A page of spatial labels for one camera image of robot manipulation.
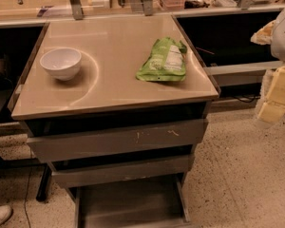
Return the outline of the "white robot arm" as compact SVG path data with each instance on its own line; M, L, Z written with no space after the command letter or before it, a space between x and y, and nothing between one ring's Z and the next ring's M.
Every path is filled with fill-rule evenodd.
M260 99L256 103L258 124L270 126L285 114L285 8L274 21L255 32L251 41L263 46L269 45L272 56L282 62L278 69L266 70Z

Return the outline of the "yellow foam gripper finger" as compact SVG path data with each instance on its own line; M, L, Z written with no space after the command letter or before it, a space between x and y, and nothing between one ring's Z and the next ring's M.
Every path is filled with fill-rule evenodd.
M278 122L285 114L285 65L268 69L262 80L256 118L267 124Z

